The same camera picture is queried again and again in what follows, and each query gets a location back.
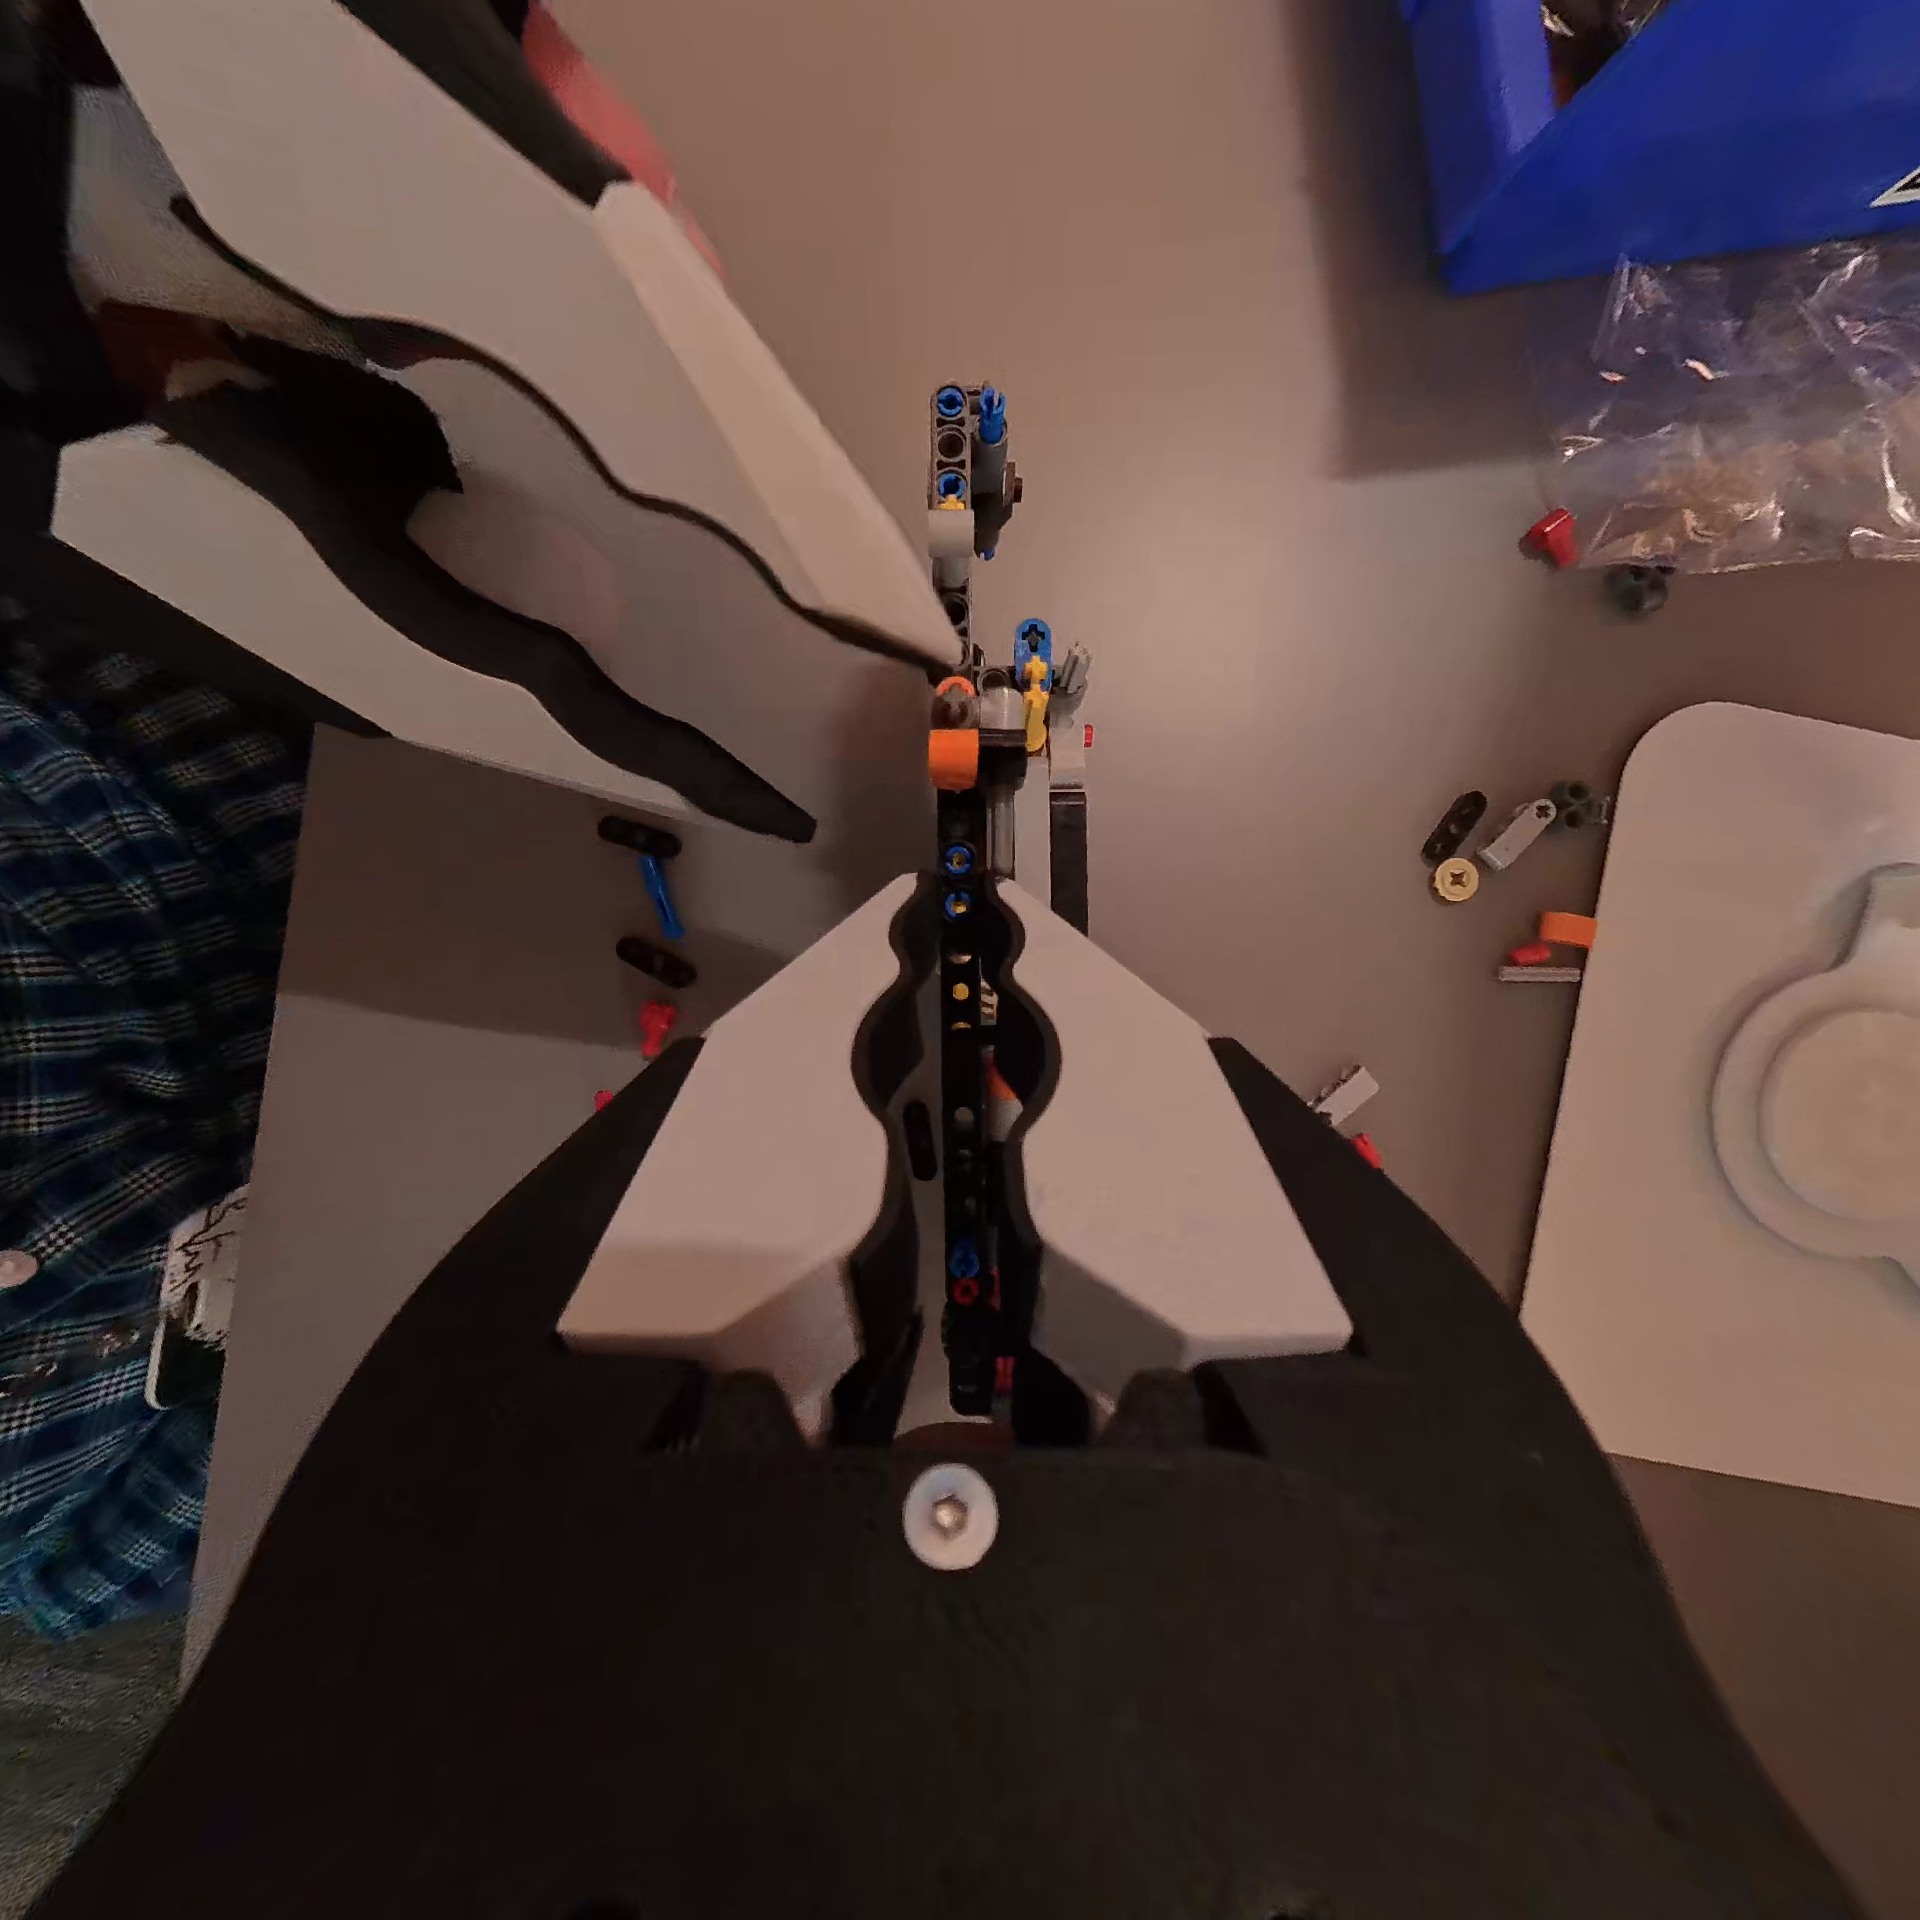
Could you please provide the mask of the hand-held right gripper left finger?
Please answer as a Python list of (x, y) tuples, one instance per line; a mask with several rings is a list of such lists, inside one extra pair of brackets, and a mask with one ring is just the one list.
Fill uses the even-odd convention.
[(761, 1374), (819, 1435), (859, 1357), (850, 1259), (889, 1158), (853, 1041), (915, 886), (893, 878), (708, 1025), (557, 1318), (569, 1348)]

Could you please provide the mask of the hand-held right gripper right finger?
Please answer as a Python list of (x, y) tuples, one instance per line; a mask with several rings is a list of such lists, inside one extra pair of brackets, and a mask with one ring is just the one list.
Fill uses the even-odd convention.
[(990, 1142), (1019, 1445), (1075, 1448), (1145, 1374), (1353, 1336), (1208, 1031), (1015, 882), (996, 882)]

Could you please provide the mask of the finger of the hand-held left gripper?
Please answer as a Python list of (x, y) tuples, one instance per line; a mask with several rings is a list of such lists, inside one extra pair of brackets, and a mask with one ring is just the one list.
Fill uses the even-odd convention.
[(927, 670), (957, 634), (867, 482), (680, 216), (619, 176), (487, 4), (83, 4), (242, 268), (467, 349), (632, 506), (800, 617)]
[(370, 537), (272, 444), (255, 492), (131, 426), (57, 455), (52, 533), (331, 708), (407, 745), (804, 845), (818, 823), (697, 727), (640, 705), (564, 632)]

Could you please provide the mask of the lego car chassis assembly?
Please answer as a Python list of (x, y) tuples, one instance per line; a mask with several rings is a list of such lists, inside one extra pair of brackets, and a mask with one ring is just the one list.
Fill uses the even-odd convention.
[(1023, 480), (1006, 394), (946, 381), (927, 401), (926, 560), (957, 639), (957, 668), (929, 696), (938, 926), (940, 1349), (959, 1420), (1007, 1423), (1037, 1304), (1037, 1259), (1015, 1251), (1006, 1142), (1031, 1074), (1031, 1040), (1000, 1003), (1011, 926), (996, 891), (1037, 882), (1045, 903), (1090, 927), (1087, 750), (1091, 660), (1026, 616), (991, 658), (972, 634), (978, 569), (1011, 522)]

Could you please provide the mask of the person's plaid shirt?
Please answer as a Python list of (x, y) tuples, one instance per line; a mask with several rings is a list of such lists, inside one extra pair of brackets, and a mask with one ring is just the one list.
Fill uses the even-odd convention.
[(214, 1416), (170, 1241), (252, 1173), (311, 723), (19, 617), (2, 650), (2, 1613), (182, 1604)]

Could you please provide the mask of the white badge card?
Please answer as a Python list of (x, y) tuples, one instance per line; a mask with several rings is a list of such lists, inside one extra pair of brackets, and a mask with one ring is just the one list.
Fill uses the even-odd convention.
[(190, 1212), (165, 1241), (143, 1389), (154, 1410), (220, 1399), (248, 1197), (242, 1182)]

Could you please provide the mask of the clear bag of small parts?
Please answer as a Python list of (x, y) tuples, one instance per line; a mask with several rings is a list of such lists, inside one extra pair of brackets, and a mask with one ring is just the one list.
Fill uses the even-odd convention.
[(1914, 236), (1621, 258), (1550, 289), (1527, 347), (1578, 565), (1915, 561)]

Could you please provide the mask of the blue storage bin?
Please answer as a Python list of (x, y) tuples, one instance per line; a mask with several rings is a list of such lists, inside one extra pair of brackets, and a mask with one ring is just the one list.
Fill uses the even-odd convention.
[(1915, 230), (1914, 1), (1659, 4), (1567, 93), (1563, 4), (1398, 4), (1452, 294)]

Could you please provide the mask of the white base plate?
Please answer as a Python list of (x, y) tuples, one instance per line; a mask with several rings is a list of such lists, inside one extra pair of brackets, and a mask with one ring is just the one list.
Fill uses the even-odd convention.
[(1604, 1450), (1918, 1501), (1918, 745), (1630, 754), (1522, 1322)]

